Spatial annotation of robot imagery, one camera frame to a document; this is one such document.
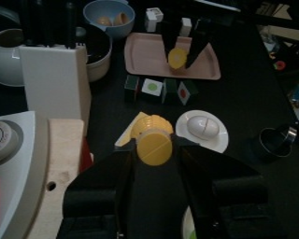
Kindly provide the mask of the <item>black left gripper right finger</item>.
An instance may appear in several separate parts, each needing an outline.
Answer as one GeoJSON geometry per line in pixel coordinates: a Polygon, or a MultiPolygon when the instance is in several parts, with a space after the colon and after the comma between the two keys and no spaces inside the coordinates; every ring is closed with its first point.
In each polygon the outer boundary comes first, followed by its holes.
{"type": "Polygon", "coordinates": [[[196,239],[283,239],[261,173],[183,137],[174,144],[196,239]]]}

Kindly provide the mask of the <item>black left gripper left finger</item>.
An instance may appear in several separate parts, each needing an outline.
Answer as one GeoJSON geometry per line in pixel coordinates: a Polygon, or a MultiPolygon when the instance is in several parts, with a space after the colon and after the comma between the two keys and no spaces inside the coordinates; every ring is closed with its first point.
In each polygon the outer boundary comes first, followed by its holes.
{"type": "Polygon", "coordinates": [[[65,189],[57,239],[127,239],[127,217],[136,169],[131,141],[87,170],[65,189]]]}

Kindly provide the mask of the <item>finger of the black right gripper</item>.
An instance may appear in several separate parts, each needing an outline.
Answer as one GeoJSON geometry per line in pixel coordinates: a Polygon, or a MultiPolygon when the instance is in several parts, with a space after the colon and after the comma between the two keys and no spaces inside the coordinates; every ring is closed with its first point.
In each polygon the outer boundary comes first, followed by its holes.
{"type": "Polygon", "coordinates": [[[186,67],[190,68],[196,60],[199,53],[204,50],[207,44],[210,43],[212,35],[212,23],[207,19],[199,19],[196,21],[195,29],[192,30],[191,37],[191,47],[187,54],[186,67]]]}
{"type": "Polygon", "coordinates": [[[170,51],[175,48],[180,26],[182,24],[179,19],[163,20],[160,22],[160,36],[166,55],[168,55],[170,51]]]}

